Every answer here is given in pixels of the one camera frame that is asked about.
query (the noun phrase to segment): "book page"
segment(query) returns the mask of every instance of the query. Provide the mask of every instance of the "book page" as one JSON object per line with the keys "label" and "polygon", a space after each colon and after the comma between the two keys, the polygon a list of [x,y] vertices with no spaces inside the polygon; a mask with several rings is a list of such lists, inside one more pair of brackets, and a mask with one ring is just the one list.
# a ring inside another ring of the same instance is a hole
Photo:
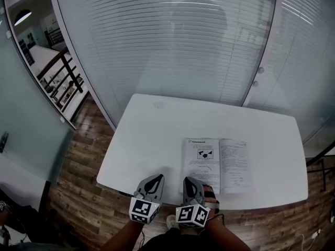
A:
{"label": "book page", "polygon": [[220,140],[221,193],[248,192],[251,186],[249,149],[246,142]]}
{"label": "book page", "polygon": [[186,139],[183,145],[183,168],[181,192],[185,177],[201,180],[220,193],[219,140]]}

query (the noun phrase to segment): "window blind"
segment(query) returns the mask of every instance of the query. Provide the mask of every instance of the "window blind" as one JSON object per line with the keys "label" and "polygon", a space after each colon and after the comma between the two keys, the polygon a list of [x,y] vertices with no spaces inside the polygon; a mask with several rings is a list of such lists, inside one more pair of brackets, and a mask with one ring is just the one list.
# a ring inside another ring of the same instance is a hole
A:
{"label": "window blind", "polygon": [[124,111],[134,93],[242,105],[274,2],[58,1],[84,71],[116,124],[113,112]]}
{"label": "window blind", "polygon": [[282,0],[281,23],[248,107],[296,118],[306,142],[335,111],[335,0]]}

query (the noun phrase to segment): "black and white illustration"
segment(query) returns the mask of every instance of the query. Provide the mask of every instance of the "black and white illustration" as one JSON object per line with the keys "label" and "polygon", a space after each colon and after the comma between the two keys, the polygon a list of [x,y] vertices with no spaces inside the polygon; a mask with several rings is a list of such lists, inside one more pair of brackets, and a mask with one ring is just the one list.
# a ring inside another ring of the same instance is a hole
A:
{"label": "black and white illustration", "polygon": [[154,217],[158,214],[159,208],[157,208],[155,210],[155,212],[153,212],[152,216],[150,217],[150,222],[154,219]]}
{"label": "black and white illustration", "polygon": [[197,214],[195,215],[194,221],[198,222],[201,225],[204,225],[206,222],[207,213],[208,211],[206,209],[199,207]]}
{"label": "black and white illustration", "polygon": [[192,219],[193,207],[185,207],[181,209],[178,221],[188,221]]}
{"label": "black and white illustration", "polygon": [[193,223],[180,223],[181,226],[184,226],[186,228],[195,228],[198,227],[198,225],[195,225]]}
{"label": "black and white illustration", "polygon": [[149,215],[150,207],[151,207],[151,203],[137,200],[135,202],[134,208],[132,209],[132,212],[138,213],[141,215]]}
{"label": "black and white illustration", "polygon": [[0,211],[2,212],[6,207],[6,203],[4,201],[0,201]]}
{"label": "black and white illustration", "polygon": [[213,149],[198,149],[198,159],[213,159]]}
{"label": "black and white illustration", "polygon": [[147,218],[145,218],[143,216],[139,216],[139,215],[134,215],[134,214],[131,214],[131,219],[134,220],[134,221],[145,223],[145,224],[147,224],[147,222],[148,222]]}

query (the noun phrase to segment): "ceiling light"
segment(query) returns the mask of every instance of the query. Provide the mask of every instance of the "ceiling light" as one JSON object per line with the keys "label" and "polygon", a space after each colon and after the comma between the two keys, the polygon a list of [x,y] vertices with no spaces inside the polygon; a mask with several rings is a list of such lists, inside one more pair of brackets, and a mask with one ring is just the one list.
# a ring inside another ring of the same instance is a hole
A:
{"label": "ceiling light", "polygon": [[23,9],[22,11],[19,12],[19,14],[17,14],[16,18],[15,18],[15,24],[14,26],[18,25],[19,23],[21,23],[22,21],[24,21],[26,18],[28,18],[31,14],[30,10],[27,9]]}

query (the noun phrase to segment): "tabletop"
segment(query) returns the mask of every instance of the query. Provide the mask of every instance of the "tabletop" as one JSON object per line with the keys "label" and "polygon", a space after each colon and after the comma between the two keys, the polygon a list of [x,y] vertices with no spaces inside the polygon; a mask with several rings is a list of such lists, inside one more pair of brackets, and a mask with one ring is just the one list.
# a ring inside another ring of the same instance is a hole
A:
{"label": "tabletop", "polygon": [[233,139],[250,146],[253,189],[216,195],[225,210],[281,206],[307,199],[304,150],[294,117],[213,102],[134,94],[100,168],[97,182],[133,194],[163,174],[162,201],[180,205],[186,138]]}

